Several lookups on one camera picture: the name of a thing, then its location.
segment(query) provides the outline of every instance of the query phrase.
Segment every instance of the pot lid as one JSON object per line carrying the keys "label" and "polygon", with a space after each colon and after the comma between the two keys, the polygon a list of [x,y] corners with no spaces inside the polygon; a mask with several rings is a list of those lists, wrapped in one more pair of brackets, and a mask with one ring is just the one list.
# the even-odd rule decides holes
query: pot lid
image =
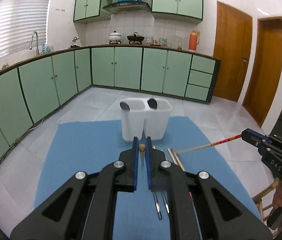
{"label": "pot lid", "polygon": [[110,33],[109,35],[110,35],[110,36],[117,36],[117,35],[121,36],[121,34],[120,34],[120,33],[117,33],[116,31],[114,31],[113,33]]}
{"label": "pot lid", "polygon": [[132,35],[128,35],[128,37],[143,37],[143,36],[139,35],[138,33],[134,33]]}

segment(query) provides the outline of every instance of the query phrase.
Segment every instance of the white blind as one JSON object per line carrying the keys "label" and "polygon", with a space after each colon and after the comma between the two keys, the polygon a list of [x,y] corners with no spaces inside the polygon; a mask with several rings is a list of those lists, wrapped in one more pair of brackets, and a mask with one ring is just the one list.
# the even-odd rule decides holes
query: white blind
{"label": "white blind", "polygon": [[0,0],[0,57],[29,48],[33,31],[39,44],[46,42],[48,4],[49,0]]}

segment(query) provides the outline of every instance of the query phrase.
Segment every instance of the sink faucet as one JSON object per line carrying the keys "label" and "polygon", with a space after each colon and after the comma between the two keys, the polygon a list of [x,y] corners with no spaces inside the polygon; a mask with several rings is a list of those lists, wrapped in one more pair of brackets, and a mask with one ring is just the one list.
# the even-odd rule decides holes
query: sink faucet
{"label": "sink faucet", "polygon": [[38,43],[38,33],[36,31],[34,31],[32,33],[32,39],[31,39],[31,45],[30,45],[30,48],[29,49],[32,49],[32,42],[33,42],[33,36],[34,34],[37,36],[37,49],[36,49],[36,55],[38,56],[39,55],[39,43]]}

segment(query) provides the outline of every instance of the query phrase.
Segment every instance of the silver screw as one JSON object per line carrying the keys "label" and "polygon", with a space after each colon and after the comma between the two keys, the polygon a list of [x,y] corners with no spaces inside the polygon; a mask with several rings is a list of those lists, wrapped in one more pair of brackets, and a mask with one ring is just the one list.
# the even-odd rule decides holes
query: silver screw
{"label": "silver screw", "polygon": [[122,168],[124,166],[124,162],[122,161],[116,161],[113,163],[113,166],[116,167],[116,168]]}
{"label": "silver screw", "polygon": [[76,174],[75,174],[75,177],[77,179],[84,179],[85,178],[85,172],[84,171],[78,171]]}
{"label": "silver screw", "polygon": [[161,162],[161,166],[162,166],[163,168],[169,168],[169,167],[171,167],[171,162],[169,162],[169,161],[163,161],[163,162]]}
{"label": "silver screw", "polygon": [[206,171],[200,171],[199,177],[201,179],[207,179],[209,177],[209,173],[207,173]]}

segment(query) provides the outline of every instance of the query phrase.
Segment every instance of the triangular cutout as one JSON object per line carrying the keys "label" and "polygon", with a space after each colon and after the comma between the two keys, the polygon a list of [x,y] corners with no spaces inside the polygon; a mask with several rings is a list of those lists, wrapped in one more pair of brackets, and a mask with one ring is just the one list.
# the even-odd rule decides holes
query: triangular cutout
{"label": "triangular cutout", "polygon": [[42,212],[42,215],[53,220],[54,222],[59,222],[72,191],[73,188],[68,188],[65,192],[62,193],[61,196],[56,199],[56,201],[54,201]]}
{"label": "triangular cutout", "polygon": [[230,221],[241,215],[241,212],[228,201],[216,188],[211,189],[224,221]]}

